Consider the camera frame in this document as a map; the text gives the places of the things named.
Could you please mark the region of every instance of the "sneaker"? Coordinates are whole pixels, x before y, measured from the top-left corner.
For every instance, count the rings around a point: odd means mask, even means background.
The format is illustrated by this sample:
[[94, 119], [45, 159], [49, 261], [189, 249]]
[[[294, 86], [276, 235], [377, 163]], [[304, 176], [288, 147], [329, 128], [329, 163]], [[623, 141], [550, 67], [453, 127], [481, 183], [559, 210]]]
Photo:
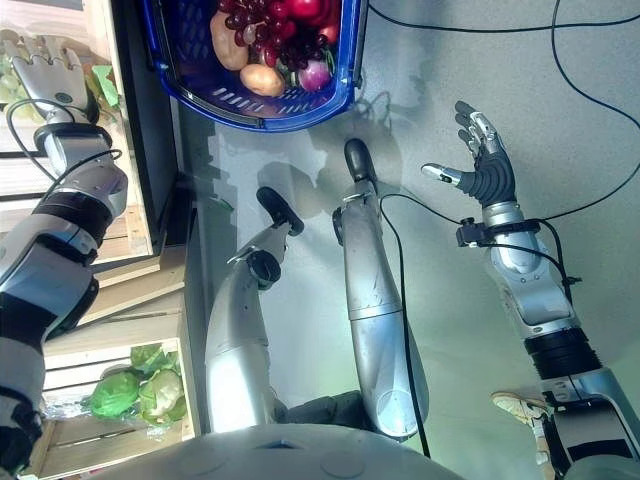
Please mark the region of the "sneaker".
[[491, 394], [491, 401], [531, 428], [539, 423], [535, 420], [541, 420], [542, 416], [547, 414], [546, 405], [542, 400], [522, 398], [515, 393], [496, 392]]

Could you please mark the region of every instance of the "white floor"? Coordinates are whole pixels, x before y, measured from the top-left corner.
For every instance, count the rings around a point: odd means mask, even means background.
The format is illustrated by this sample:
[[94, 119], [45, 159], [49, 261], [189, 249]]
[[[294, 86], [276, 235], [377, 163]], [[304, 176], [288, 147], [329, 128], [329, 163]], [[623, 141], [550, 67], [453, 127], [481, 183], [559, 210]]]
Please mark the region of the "white floor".
[[[549, 24], [555, 3], [371, 2], [408, 21], [476, 28]], [[559, 21], [613, 20], [639, 9], [637, 0], [565, 0]], [[640, 117], [637, 21], [563, 30], [557, 41], [580, 87]], [[306, 222], [305, 232], [289, 242], [281, 281], [262, 298], [273, 385], [289, 405], [357, 387], [342, 252], [330, 218], [350, 183], [345, 139], [367, 142], [389, 191], [408, 189], [456, 219], [479, 217], [479, 206], [430, 182], [419, 168], [425, 162], [471, 168], [453, 120], [458, 99], [483, 110], [499, 129], [529, 217], [606, 193], [640, 158], [640, 132], [630, 122], [588, 103], [563, 82], [549, 32], [412, 31], [371, 14], [364, 70], [357, 108], [308, 131], [260, 135], [215, 125], [213, 135], [213, 123], [183, 111], [190, 125], [183, 135], [192, 143], [187, 154], [208, 216], [205, 265], [214, 288], [232, 250], [268, 223], [255, 200], [260, 185], [277, 189]], [[585, 331], [640, 411], [638, 182], [554, 223], [569, 273], [584, 278], [574, 298]], [[219, 199], [234, 207], [231, 216]], [[474, 480], [541, 478], [530, 430], [489, 400], [500, 389], [535, 392], [537, 377], [483, 269], [484, 252], [458, 248], [455, 226], [415, 205], [394, 199], [388, 210], [407, 255], [409, 317], [431, 393], [426, 429], [433, 458]], [[395, 267], [396, 247], [385, 234]]]

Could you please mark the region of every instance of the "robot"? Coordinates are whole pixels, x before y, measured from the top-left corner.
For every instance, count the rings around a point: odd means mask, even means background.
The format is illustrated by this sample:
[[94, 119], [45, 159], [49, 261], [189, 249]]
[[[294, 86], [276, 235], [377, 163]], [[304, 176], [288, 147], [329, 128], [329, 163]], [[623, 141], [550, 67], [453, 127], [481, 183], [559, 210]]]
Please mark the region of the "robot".
[[[62, 177], [33, 214], [0, 242], [0, 478], [13, 478], [24, 468], [41, 435], [42, 344], [71, 330], [95, 298], [98, 285], [88, 265], [106, 228], [123, 211], [127, 189], [126, 176], [105, 155], [110, 139], [95, 125], [75, 54], [52, 44], [24, 43], [29, 60], [22, 59], [14, 45], [5, 44], [5, 50], [30, 97], [52, 102], [36, 103], [47, 120], [36, 133], [36, 143], [46, 150]], [[498, 134], [481, 113], [464, 104], [458, 110], [473, 136], [467, 140], [476, 155], [476, 171], [463, 173], [437, 165], [425, 166], [425, 170], [470, 192], [483, 205], [484, 226], [467, 222], [459, 238], [471, 244], [490, 242], [488, 236], [498, 245], [526, 245], [542, 251], [545, 247], [516, 203], [513, 173]], [[362, 404], [371, 430], [388, 436], [344, 426], [350, 422], [272, 423], [287, 413], [278, 413], [282, 409], [269, 394], [268, 381], [265, 383], [267, 343], [257, 292], [278, 279], [285, 239], [300, 233], [303, 225], [281, 197], [261, 189], [258, 200], [271, 214], [273, 225], [232, 259], [231, 274], [223, 286], [226, 293], [212, 312], [206, 359], [208, 381], [220, 381], [225, 365], [234, 364], [238, 367], [236, 380], [246, 379], [255, 387], [245, 389], [246, 410], [253, 416], [240, 416], [234, 424], [225, 425], [215, 410], [224, 409], [228, 398], [210, 395], [212, 427], [226, 433], [139, 457], [106, 470], [102, 478], [460, 478], [396, 441], [411, 435], [417, 426], [416, 417], [411, 419], [416, 409], [409, 407], [406, 398], [411, 389], [407, 386], [410, 369], [407, 363], [402, 365], [398, 353], [404, 340], [398, 340], [402, 327], [398, 295], [380, 243], [375, 172], [366, 149], [357, 142], [348, 145], [354, 190], [334, 215], [334, 224], [345, 247]], [[470, 231], [482, 232], [484, 237]], [[582, 472], [588, 469], [585, 461], [598, 468], [619, 464], [618, 477], [609, 470], [606, 478], [637, 478], [633, 476], [639, 470], [637, 417], [611, 372], [588, 347], [573, 308], [549, 275], [548, 264], [535, 254], [506, 247], [491, 248], [489, 256], [540, 372], [547, 401], [554, 407], [547, 428], [548, 436], [556, 440], [554, 461], [559, 474], [566, 471], [564, 458], [576, 462], [567, 478], [586, 479], [580, 473], [580, 468]], [[375, 301], [367, 292], [368, 288], [375, 290], [372, 272], [385, 279]], [[226, 321], [216, 322], [226, 316]], [[374, 320], [379, 320], [379, 330], [374, 328], [369, 336], [358, 322], [375, 326]], [[393, 341], [380, 341], [384, 332]], [[411, 335], [409, 346], [414, 398], [422, 422], [428, 396]], [[386, 385], [390, 396], [375, 388], [379, 383]], [[603, 455], [611, 453], [618, 456]]]

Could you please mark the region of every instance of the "bunch of grapes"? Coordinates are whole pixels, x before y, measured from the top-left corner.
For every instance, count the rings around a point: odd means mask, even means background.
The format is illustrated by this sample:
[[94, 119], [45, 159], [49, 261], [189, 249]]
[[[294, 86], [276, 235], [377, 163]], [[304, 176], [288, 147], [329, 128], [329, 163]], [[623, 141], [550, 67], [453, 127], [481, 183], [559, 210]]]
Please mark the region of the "bunch of grapes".
[[229, 14], [225, 25], [235, 30], [236, 45], [249, 45], [270, 67], [280, 59], [293, 72], [307, 68], [311, 59], [324, 58], [327, 37], [296, 24], [282, 1], [220, 0], [218, 10]]

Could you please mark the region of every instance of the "plastic basket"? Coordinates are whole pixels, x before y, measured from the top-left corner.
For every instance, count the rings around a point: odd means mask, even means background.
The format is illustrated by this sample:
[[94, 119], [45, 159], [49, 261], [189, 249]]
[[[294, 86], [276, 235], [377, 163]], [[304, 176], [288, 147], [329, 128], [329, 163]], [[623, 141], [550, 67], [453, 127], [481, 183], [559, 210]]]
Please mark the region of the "plastic basket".
[[368, 0], [342, 0], [336, 71], [319, 92], [288, 88], [262, 97], [218, 62], [209, 22], [216, 0], [144, 0], [149, 48], [167, 92], [218, 122], [261, 132], [310, 127], [343, 112], [360, 84]]

